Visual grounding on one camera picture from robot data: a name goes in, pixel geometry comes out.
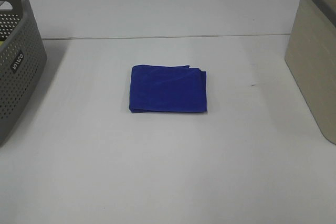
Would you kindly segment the blue towel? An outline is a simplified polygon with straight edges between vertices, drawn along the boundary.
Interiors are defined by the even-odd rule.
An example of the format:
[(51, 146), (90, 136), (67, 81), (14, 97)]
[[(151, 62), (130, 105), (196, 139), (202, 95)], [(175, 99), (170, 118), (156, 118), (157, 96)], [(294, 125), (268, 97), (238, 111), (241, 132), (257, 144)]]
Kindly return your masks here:
[(140, 112), (207, 112), (205, 71), (189, 65), (132, 68), (129, 109)]

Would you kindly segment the beige plastic basket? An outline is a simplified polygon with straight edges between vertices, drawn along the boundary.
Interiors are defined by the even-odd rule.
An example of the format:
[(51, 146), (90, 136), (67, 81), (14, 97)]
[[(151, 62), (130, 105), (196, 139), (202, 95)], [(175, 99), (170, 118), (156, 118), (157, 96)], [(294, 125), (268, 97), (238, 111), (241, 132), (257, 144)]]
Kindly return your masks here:
[(322, 135), (335, 143), (335, 0), (300, 0), (285, 62)]

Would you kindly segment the grey perforated plastic basket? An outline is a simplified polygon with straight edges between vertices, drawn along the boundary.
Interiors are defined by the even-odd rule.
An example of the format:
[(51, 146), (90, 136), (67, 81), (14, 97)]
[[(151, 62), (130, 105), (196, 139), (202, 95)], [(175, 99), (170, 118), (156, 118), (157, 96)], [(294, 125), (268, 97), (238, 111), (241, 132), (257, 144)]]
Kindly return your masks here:
[(30, 100), (47, 55), (29, 0), (1, 0), (1, 143)]

